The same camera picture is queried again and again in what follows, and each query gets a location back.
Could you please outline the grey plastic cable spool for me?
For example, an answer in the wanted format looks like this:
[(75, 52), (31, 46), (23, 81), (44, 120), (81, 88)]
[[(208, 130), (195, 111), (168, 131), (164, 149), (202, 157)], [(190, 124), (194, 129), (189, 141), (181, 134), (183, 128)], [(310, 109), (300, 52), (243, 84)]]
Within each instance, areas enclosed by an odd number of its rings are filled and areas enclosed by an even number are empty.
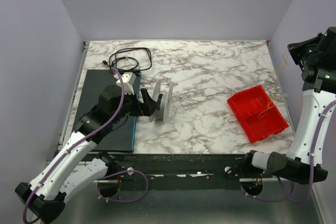
[(152, 99), (159, 104), (159, 108), (149, 117), (149, 122), (160, 120), (163, 124), (168, 122), (173, 97), (173, 84), (169, 86), (168, 93), (161, 92), (161, 82), (158, 81), (153, 90)]

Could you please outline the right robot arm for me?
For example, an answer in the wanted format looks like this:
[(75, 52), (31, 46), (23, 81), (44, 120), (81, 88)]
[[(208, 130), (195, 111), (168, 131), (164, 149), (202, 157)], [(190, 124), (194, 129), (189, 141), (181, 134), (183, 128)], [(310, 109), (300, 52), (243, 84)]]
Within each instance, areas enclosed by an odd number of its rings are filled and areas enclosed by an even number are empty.
[(321, 167), (323, 144), (335, 113), (335, 27), (287, 48), (303, 80), (303, 106), (295, 138), (286, 154), (247, 153), (241, 168), (302, 185), (322, 182), (328, 175)]

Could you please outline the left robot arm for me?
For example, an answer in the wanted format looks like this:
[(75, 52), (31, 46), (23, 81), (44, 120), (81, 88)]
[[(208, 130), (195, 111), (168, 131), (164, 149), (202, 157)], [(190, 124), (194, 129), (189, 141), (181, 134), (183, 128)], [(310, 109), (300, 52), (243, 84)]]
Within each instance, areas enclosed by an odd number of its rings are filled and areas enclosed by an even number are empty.
[(31, 182), (20, 183), (15, 193), (24, 203), (24, 213), (30, 210), (43, 223), (52, 223), (77, 192), (96, 179), (108, 178), (109, 169), (122, 174), (118, 162), (107, 153), (99, 153), (89, 165), (74, 172), (80, 161), (113, 130), (113, 125), (129, 116), (154, 118), (160, 109), (161, 95), (141, 89), (142, 101), (135, 94), (126, 94), (117, 85), (105, 87), (98, 103), (75, 126), (68, 142)]

